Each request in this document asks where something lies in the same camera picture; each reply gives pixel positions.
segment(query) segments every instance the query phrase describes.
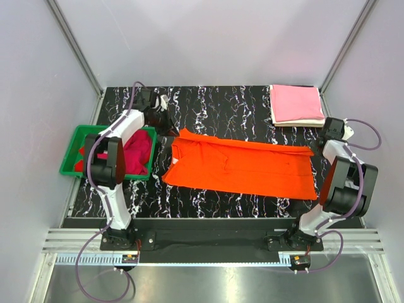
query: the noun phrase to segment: green basket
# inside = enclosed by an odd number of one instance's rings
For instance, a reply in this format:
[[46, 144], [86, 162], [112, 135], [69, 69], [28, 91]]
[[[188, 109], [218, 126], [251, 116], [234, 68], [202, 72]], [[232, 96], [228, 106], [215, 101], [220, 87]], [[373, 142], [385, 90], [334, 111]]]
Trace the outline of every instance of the green basket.
[[[75, 172], [74, 165], [83, 159], [83, 156], [79, 153], [79, 149], [84, 146], [84, 140], [88, 134], [98, 134], [99, 132], [106, 129], [108, 126], [104, 125], [79, 125], [74, 131], [73, 137], [71, 138], [69, 148], [63, 158], [61, 169], [59, 170], [62, 175], [71, 175], [75, 177], [83, 177], [82, 172]], [[142, 128], [149, 134], [153, 145], [151, 146], [150, 159], [145, 165], [147, 168], [147, 175], [125, 175], [125, 180], [148, 180], [152, 172], [153, 155], [156, 146], [157, 133], [154, 128], [144, 127]]]

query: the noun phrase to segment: folded pink cloth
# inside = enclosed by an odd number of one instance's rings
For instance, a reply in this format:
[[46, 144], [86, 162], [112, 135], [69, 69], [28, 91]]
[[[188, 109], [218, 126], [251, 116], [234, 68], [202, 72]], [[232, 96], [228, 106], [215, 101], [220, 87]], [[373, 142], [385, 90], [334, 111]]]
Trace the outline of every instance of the folded pink cloth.
[[277, 122], [324, 119], [316, 87], [273, 85], [271, 105]]

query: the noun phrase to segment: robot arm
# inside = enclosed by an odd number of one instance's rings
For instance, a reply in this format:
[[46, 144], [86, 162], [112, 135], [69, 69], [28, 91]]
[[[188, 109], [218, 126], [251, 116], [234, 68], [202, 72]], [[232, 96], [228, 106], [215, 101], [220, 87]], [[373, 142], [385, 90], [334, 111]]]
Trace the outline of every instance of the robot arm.
[[[93, 182], [101, 190], [98, 191], [102, 204], [107, 210], [108, 197], [110, 213], [106, 211], [107, 219], [112, 220], [108, 230], [110, 237], [122, 239], [124, 242], [133, 242], [130, 235], [132, 228], [131, 215], [126, 208], [122, 190], [122, 182], [126, 173], [126, 165], [123, 147], [132, 135], [145, 124], [154, 126], [159, 135], [177, 136], [178, 131], [174, 127], [167, 108], [168, 97], [160, 96], [149, 89], [142, 89], [137, 103], [131, 110], [125, 110], [111, 126], [99, 134], [89, 134], [85, 139], [85, 164], [91, 161], [90, 172]], [[97, 146], [94, 154], [90, 156], [90, 150], [99, 137], [105, 133], [108, 135]], [[100, 153], [106, 153], [107, 159], [97, 157]]]
[[359, 160], [364, 180], [362, 194], [358, 205], [349, 215], [359, 192], [358, 166], [346, 144], [351, 135], [353, 131], [345, 121], [326, 119], [324, 128], [311, 148], [315, 154], [331, 163], [331, 170], [321, 189], [319, 204], [299, 217], [292, 228], [286, 231], [283, 240], [289, 247], [305, 251], [307, 246], [315, 243], [318, 234], [322, 234], [324, 229], [346, 218], [362, 217], [366, 214], [378, 170], [377, 167]]

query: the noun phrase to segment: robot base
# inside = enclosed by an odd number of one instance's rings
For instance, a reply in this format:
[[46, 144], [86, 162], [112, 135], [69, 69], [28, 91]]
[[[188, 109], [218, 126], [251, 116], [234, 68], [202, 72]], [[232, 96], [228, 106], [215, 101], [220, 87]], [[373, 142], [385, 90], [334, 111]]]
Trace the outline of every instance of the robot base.
[[[267, 232], [266, 240], [269, 251], [307, 251], [307, 245], [295, 244], [291, 247], [287, 242], [285, 232]], [[324, 251], [323, 242], [315, 242], [310, 245], [310, 251]]]
[[137, 250], [136, 240], [141, 242], [142, 251], [154, 250], [156, 233], [153, 231], [139, 231], [134, 227], [134, 220], [127, 229], [107, 229], [102, 234], [101, 251], [133, 251]]

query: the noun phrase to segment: white wall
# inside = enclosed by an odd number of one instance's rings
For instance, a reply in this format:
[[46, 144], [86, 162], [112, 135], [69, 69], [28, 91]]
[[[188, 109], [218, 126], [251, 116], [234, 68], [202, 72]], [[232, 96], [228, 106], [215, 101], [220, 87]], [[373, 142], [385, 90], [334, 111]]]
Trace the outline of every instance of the white wall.
[[71, 185], [64, 152], [96, 96], [45, 1], [0, 2], [0, 301], [22, 303]]
[[102, 86], [319, 86], [365, 0], [58, 3]]
[[[326, 99], [331, 114], [354, 117], [380, 130], [383, 145], [358, 151], [379, 167], [371, 207], [365, 220], [382, 238], [390, 268], [404, 299], [404, 1], [379, 1], [347, 54]], [[355, 125], [355, 142], [374, 145], [370, 130]]]

